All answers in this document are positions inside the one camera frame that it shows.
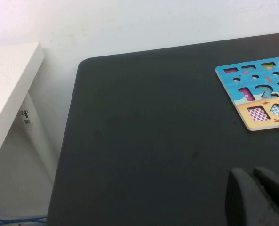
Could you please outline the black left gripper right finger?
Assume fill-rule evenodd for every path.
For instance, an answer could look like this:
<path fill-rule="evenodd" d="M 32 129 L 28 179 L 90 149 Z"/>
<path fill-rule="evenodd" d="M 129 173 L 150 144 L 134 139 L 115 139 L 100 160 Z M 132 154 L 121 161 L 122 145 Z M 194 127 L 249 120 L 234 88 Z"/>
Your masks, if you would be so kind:
<path fill-rule="evenodd" d="M 265 167 L 255 167 L 254 175 L 279 208 L 279 175 Z"/>

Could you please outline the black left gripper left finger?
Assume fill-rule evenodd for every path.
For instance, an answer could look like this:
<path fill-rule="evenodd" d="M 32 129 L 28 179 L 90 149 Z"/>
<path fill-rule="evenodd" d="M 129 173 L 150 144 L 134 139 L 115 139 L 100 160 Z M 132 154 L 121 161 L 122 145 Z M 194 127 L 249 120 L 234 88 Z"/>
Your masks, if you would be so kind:
<path fill-rule="evenodd" d="M 279 208 L 254 175 L 242 168 L 229 172 L 225 215 L 229 226 L 279 226 Z"/>

